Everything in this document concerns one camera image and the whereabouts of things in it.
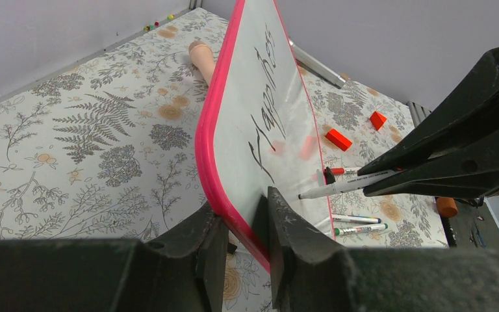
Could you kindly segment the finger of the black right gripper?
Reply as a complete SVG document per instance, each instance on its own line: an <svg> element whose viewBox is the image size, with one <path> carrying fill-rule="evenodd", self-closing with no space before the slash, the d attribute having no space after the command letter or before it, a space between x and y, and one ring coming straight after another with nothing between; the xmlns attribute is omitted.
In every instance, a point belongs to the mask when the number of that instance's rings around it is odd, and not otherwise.
<svg viewBox="0 0 499 312"><path fill-rule="evenodd" d="M469 147L365 187L367 197L418 194L448 198L499 195L499 131Z"/></svg>
<svg viewBox="0 0 499 312"><path fill-rule="evenodd" d="M462 81L395 147L359 175L410 169L463 151L499 131L499 47L485 52Z"/></svg>

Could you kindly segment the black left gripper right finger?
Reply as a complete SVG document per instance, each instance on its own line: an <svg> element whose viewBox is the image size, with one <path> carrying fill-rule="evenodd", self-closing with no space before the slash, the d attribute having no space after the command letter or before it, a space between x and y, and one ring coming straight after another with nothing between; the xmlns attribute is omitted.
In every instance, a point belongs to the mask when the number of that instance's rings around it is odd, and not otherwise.
<svg viewBox="0 0 499 312"><path fill-rule="evenodd" d="M347 248L268 188L278 311L499 311L499 257L455 248Z"/></svg>

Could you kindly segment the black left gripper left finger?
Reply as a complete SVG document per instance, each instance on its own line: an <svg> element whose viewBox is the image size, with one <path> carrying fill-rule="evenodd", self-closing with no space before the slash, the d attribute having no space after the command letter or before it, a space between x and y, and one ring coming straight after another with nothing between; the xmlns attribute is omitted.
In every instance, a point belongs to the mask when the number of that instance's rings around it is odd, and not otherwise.
<svg viewBox="0 0 499 312"><path fill-rule="evenodd" d="M0 241L0 311L220 311L228 230L203 205L149 242Z"/></svg>

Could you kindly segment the black whiteboard marker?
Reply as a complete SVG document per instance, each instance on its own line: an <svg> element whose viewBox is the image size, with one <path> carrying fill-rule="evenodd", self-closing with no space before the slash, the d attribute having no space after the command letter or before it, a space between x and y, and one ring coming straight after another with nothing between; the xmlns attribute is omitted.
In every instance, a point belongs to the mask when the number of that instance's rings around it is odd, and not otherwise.
<svg viewBox="0 0 499 312"><path fill-rule="evenodd" d="M388 177L394 176L398 174L397 171L394 170L385 170L382 172L376 172L373 174L360 175L357 177L353 177L350 179L336 181L332 184L324 185L321 187L317 187L303 194L299 194L298 198L300 200L305 199L315 199L321 198L325 196L331 196L336 194L342 194L347 192L352 192L355 190L363 189L367 186L370 186L378 181L386 179Z"/></svg>

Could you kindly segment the pink framed whiteboard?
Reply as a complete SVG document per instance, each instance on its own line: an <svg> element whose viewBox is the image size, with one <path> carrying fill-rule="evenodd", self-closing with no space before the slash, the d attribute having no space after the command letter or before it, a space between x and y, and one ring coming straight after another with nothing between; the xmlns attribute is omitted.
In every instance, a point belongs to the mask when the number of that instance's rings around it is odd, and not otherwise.
<svg viewBox="0 0 499 312"><path fill-rule="evenodd" d="M275 1L237 1L195 137L201 186L213 211L269 268L268 188L319 232L332 235L314 110Z"/></svg>

